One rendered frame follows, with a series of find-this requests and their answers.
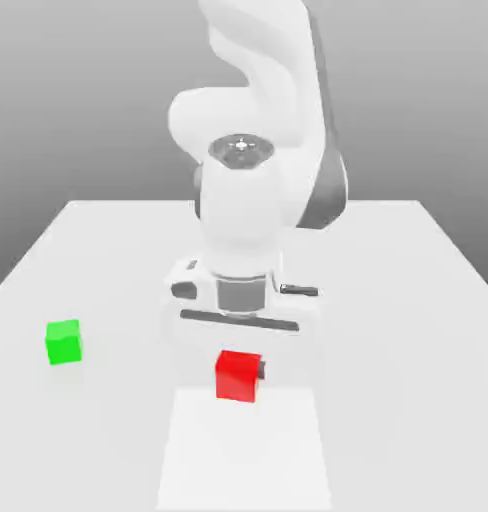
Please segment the small green cube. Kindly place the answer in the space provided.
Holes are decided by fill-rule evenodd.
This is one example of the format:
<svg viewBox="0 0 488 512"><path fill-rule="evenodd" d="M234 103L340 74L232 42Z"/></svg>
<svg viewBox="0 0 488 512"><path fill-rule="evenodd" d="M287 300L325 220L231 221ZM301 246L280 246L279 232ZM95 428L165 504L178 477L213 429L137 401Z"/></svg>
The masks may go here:
<svg viewBox="0 0 488 512"><path fill-rule="evenodd" d="M49 322L46 326L45 347L51 365L81 361L83 340L79 320Z"/></svg>

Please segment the small red cube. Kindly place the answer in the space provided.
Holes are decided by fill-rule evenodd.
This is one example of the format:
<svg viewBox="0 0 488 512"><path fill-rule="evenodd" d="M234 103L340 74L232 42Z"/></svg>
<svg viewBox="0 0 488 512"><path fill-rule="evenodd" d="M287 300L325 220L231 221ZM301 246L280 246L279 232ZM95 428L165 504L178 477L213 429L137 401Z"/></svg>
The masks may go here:
<svg viewBox="0 0 488 512"><path fill-rule="evenodd" d="M254 403L261 363L260 354L222 350L215 364L216 397Z"/></svg>

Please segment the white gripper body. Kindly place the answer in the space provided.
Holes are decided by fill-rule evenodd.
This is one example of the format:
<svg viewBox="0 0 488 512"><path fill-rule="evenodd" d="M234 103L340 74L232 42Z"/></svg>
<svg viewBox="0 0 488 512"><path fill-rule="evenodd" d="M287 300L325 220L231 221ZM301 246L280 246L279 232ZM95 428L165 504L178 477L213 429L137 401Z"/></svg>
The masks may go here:
<svg viewBox="0 0 488 512"><path fill-rule="evenodd" d="M321 312L310 300L275 300L252 314L225 314L190 301L162 307L162 336L205 356L222 349L259 354L266 361L312 361L321 356Z"/></svg>

